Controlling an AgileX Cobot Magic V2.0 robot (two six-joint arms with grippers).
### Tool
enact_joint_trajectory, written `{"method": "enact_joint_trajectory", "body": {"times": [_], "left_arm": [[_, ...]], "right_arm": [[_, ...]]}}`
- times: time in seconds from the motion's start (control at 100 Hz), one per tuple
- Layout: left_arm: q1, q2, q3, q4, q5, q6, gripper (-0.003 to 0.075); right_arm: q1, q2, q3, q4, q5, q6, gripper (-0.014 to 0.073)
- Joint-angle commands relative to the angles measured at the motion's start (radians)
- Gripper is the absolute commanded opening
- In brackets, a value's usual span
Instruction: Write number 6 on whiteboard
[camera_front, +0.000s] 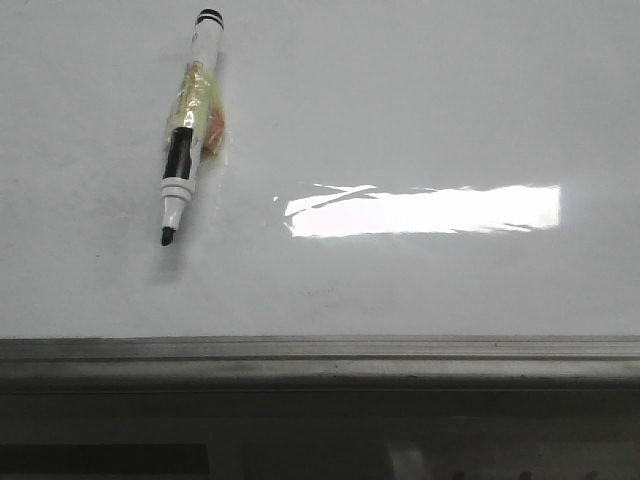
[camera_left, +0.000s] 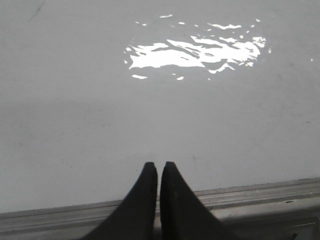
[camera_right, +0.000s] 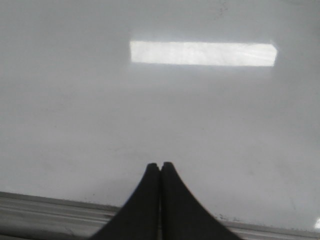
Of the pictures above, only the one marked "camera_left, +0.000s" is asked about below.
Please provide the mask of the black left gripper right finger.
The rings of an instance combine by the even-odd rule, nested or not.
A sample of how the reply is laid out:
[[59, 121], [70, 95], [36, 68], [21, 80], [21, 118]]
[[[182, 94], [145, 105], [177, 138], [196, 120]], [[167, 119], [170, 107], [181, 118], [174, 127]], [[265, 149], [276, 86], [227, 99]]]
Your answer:
[[239, 239], [201, 203], [169, 161], [161, 177], [160, 221], [164, 240]]

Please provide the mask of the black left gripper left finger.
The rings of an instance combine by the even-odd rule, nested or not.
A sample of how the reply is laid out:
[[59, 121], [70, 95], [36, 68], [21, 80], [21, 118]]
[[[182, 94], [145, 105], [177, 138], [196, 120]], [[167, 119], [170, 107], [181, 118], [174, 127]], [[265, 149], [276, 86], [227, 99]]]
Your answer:
[[121, 204], [83, 240], [151, 240], [153, 238], [158, 174], [153, 162], [143, 169]]

